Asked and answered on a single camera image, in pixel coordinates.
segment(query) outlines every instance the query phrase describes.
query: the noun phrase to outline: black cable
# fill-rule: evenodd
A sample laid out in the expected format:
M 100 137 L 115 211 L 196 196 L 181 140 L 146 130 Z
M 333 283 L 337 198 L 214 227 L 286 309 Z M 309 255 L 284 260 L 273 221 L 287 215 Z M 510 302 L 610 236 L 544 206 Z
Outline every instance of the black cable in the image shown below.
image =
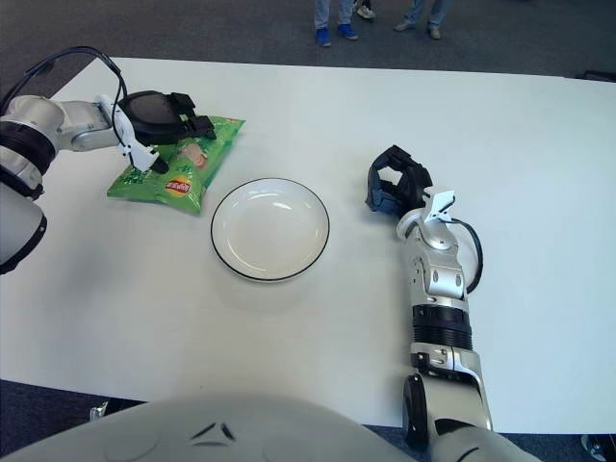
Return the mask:
M 479 285 L 479 281 L 481 280 L 481 274 L 483 273 L 483 248 L 481 247 L 481 241 L 479 240 L 479 236 L 469 223 L 457 218 L 452 218 L 451 221 L 445 221 L 444 219 L 441 219 L 441 221 L 443 223 L 449 224 L 461 224 L 469 232 L 469 234 L 473 238 L 473 242 L 475 243 L 475 250 L 477 252 L 477 270 L 475 271 L 475 277 L 473 278 L 473 281 L 471 281 L 471 284 L 469 284 L 466 288 L 467 294 L 470 294 Z
M 119 98 L 120 90 L 121 90 L 121 84 L 118 84 L 117 93 L 115 94 L 114 106 L 112 107 L 112 128 L 114 129 L 114 133 L 115 133 L 115 136 L 117 137 L 117 140 L 122 145 L 122 147 L 124 147 L 126 144 L 124 144 L 124 141 L 122 141 L 122 138 L 120 137 L 116 129 L 116 107 L 117 107 L 117 100 Z
M 28 84 L 28 82 L 30 81 L 32 77 L 49 70 L 50 67 L 53 66 L 55 61 L 59 60 L 60 58 L 63 58 L 64 56 L 67 56 L 67 55 L 79 54 L 79 53 L 93 55 L 94 57 L 101 60 L 115 74 L 115 76 L 117 77 L 117 80 L 119 81 L 117 94 L 115 96 L 115 101 L 114 101 L 114 113 L 112 114 L 112 127 L 114 128 L 114 133 L 117 136 L 118 141 L 122 145 L 124 145 L 116 129 L 115 107 L 119 99 L 120 90 L 123 92 L 124 97 L 126 97 L 128 94 L 128 91 L 126 89 L 126 83 L 124 82 L 124 79 L 121 76 L 121 71 L 119 67 L 117 66 L 117 64 L 114 63 L 112 59 L 109 56 L 107 56 L 105 53 L 91 46 L 72 46 L 70 48 L 66 48 L 65 50 L 62 50 L 59 53 L 48 56 L 41 62 L 33 65 L 30 69 L 26 70 L 21 80 L 17 82 L 15 85 L 13 85 L 11 89 L 2 98 L 2 101 L 0 102 L 0 116 L 4 115 L 4 113 L 7 111 L 9 107 L 9 103 L 11 103 L 11 100 L 13 100 L 13 98 L 15 98 L 15 96 L 26 86 L 26 84 Z

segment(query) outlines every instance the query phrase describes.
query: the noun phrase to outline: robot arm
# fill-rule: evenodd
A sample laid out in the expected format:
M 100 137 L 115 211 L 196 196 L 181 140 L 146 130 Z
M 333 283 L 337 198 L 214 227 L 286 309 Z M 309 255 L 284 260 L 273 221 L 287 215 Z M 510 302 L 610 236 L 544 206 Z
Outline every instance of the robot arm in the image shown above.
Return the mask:
M 402 173 L 397 185 L 378 171 Z M 403 430 L 414 449 L 430 448 L 432 460 L 538 460 L 492 432 L 479 355 L 473 351 L 468 293 L 482 271 L 482 250 L 473 228 L 449 215 L 454 191 L 432 186 L 427 170 L 397 146 L 381 154 L 368 175 L 367 203 L 397 214 L 396 232 L 410 294 L 413 342 L 403 389 Z M 458 241 L 448 225 L 471 232 L 479 265 L 468 288 L 458 262 Z
M 94 102 L 16 96 L 32 76 L 72 53 L 94 55 L 117 75 L 120 87 L 114 101 L 104 94 Z M 125 96 L 117 101 L 119 90 Z M 214 125 L 207 116 L 195 115 L 187 94 L 126 94 L 119 68 L 89 47 L 69 48 L 35 65 L 9 90 L 0 108 L 0 274 L 13 270 L 45 232 L 46 218 L 33 201 L 42 194 L 42 177 L 62 149 L 116 146 L 135 168 L 165 173 L 168 166 L 152 145 L 216 138 Z

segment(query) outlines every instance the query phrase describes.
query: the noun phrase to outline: chip bag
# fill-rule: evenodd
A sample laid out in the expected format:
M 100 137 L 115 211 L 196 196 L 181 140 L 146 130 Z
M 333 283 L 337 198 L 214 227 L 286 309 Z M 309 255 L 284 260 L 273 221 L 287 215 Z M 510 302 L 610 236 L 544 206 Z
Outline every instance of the chip bag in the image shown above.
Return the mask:
M 132 166 L 117 177 L 108 197 L 162 202 L 192 214 L 201 212 L 201 200 L 210 186 L 243 120 L 210 117 L 217 138 L 187 138 L 177 144 L 157 147 L 169 165 L 167 173 L 140 171 Z

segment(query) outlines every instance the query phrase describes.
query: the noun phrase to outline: floor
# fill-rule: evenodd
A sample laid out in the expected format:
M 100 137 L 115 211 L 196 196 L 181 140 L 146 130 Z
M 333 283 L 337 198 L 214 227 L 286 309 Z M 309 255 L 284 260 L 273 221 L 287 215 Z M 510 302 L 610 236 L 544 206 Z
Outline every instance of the floor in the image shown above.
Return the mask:
M 78 44 L 111 56 L 173 60 L 566 77 L 585 69 L 616 72 L 613 0 L 454 1 L 439 41 L 431 40 L 424 26 L 413 32 L 392 31 L 408 0 L 372 4 L 375 22 L 354 20 L 357 42 L 333 37 L 332 47 L 322 49 L 314 43 L 310 1 L 270 0 L 264 7 L 250 0 L 3 0 L 0 91 L 43 57 Z M 33 79 L 27 91 L 51 96 L 88 62 L 85 57 L 68 58 L 48 75 Z M 1 381 L 0 455 L 85 422 L 89 409 L 102 400 Z M 403 447 L 399 429 L 371 429 Z M 575 435 L 506 436 L 545 461 L 592 460 Z

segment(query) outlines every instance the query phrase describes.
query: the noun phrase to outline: blue sneaker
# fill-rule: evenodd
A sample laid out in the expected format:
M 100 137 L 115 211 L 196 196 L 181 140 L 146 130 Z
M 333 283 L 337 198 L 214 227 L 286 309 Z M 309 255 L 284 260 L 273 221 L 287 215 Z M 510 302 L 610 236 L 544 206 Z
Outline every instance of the blue sneaker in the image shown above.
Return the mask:
M 329 41 L 329 32 L 327 32 L 326 27 L 317 29 L 317 45 L 325 47 L 331 46 L 331 41 Z
M 349 40 L 359 39 L 359 36 L 355 34 L 355 31 L 353 31 L 350 27 L 350 24 L 338 24 L 338 34 Z

